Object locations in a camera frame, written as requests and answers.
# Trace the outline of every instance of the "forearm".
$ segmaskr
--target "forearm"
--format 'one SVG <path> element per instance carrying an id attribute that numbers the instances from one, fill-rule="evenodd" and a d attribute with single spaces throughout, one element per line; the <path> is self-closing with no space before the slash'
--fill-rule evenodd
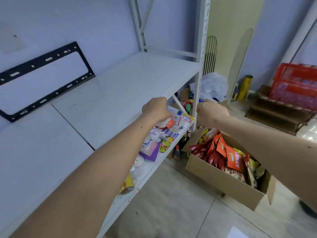
<path id="1" fill-rule="evenodd" d="M 317 211 L 317 144 L 225 117 L 217 128 L 237 140 L 273 176 Z"/>
<path id="2" fill-rule="evenodd" d="M 141 115 L 77 168 L 12 237 L 93 237 L 98 234 L 140 147 L 155 125 Z"/>

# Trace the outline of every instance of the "black tv wall mount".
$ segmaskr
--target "black tv wall mount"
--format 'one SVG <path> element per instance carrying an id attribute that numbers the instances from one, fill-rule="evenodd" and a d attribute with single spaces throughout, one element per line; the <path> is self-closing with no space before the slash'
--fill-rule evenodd
<path id="1" fill-rule="evenodd" d="M 33 110 L 41 107 L 42 105 L 50 102 L 51 100 L 57 98 L 58 96 L 64 94 L 65 92 L 71 90 L 72 88 L 86 82 L 87 80 L 95 77 L 95 74 L 93 73 L 91 67 L 89 66 L 89 63 L 87 62 L 84 54 L 82 53 L 79 45 L 77 42 L 72 42 L 70 44 L 67 44 L 63 47 L 60 47 L 58 49 L 55 49 L 54 51 L 48 52 L 42 56 L 39 56 L 37 58 L 34 58 L 30 61 L 27 61 L 25 63 L 22 63 L 18 66 L 15 66 L 14 68 L 10 68 L 2 73 L 0 73 L 0 85 L 3 85 L 5 83 L 8 83 L 16 78 L 19 78 L 27 73 L 30 73 L 38 68 L 41 68 L 49 63 L 52 63 L 62 57 L 65 57 L 73 52 L 78 52 L 81 59 L 83 60 L 84 64 L 86 65 L 88 72 L 84 75 L 76 78 L 75 80 L 65 84 L 64 86 L 58 88 L 57 90 L 51 92 L 50 94 L 42 97 L 38 101 L 30 104 L 29 106 L 21 109 L 20 111 L 10 115 L 5 113 L 4 111 L 0 110 L 0 115 L 4 117 L 5 119 L 9 120 L 10 122 L 15 122 L 22 118 L 23 116 L 29 114 Z"/>

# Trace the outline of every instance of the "purple card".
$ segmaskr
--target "purple card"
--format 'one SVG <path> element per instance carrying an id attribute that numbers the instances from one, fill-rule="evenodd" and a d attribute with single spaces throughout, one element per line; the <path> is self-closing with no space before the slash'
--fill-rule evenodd
<path id="1" fill-rule="evenodd" d="M 155 162 L 156 161 L 156 157 L 157 157 L 157 155 L 159 153 L 160 147 L 161 147 L 161 143 L 158 143 L 151 156 L 147 156 L 147 155 L 145 155 L 144 153 L 141 153 L 141 152 L 139 152 L 139 155 L 141 155 L 145 160 Z"/>

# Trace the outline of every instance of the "plastic bag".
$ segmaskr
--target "plastic bag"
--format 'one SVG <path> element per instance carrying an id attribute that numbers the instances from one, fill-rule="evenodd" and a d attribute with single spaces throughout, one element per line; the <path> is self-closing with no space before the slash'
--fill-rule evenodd
<path id="1" fill-rule="evenodd" d="M 190 84 L 191 91 L 195 92 L 195 83 Z M 209 73 L 202 77 L 200 96 L 201 99 L 216 98 L 219 102 L 224 100 L 228 92 L 228 81 L 224 76 L 219 73 Z"/>

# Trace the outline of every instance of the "red crate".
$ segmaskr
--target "red crate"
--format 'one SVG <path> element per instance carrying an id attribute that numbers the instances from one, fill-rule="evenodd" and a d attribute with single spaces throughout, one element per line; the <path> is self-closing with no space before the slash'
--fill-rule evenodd
<path id="1" fill-rule="evenodd" d="M 317 111 L 317 68 L 282 63 L 275 74 L 269 98 Z"/>

